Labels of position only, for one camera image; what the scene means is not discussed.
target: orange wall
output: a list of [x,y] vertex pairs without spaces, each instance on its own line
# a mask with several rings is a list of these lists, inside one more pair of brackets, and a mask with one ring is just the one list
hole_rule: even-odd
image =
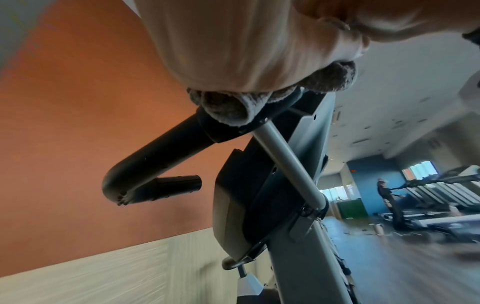
[[59,0],[0,78],[0,276],[211,226],[215,177],[247,137],[168,174],[200,192],[117,207],[115,163],[195,111],[121,0]]

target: person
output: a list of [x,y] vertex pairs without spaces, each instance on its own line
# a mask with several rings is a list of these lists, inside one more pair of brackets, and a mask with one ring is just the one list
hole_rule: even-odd
[[400,205],[395,201],[395,197],[405,197],[403,195],[393,194],[387,187],[387,181],[379,178],[376,183],[377,191],[380,197],[383,199],[385,206],[390,210],[392,214],[392,224],[395,230],[405,230],[405,218],[404,213]]
[[362,56],[370,40],[480,28],[479,0],[135,2],[167,69],[199,91],[279,90]]

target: blue wall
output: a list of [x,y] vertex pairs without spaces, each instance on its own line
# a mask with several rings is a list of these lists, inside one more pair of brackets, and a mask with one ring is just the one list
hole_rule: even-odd
[[361,196],[361,200],[369,215],[384,213],[389,210],[377,192],[379,178],[388,181],[389,188],[397,188],[405,183],[405,178],[393,159],[384,159],[381,155],[366,157],[346,163],[353,181]]

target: gray towel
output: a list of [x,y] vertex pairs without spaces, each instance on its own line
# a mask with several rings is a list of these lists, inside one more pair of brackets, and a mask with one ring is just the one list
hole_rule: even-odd
[[250,123],[267,104],[280,101],[298,86],[315,93],[337,92],[348,89],[357,76],[353,61],[332,63],[296,84],[284,89],[263,93],[203,92],[188,89],[190,99],[201,105],[217,121],[233,127]]

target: gym floor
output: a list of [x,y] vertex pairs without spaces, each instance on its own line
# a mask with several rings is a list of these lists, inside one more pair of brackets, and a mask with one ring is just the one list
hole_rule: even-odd
[[445,244],[432,233],[377,236],[371,221],[324,220],[352,271],[362,303],[476,303],[480,298],[480,245]]

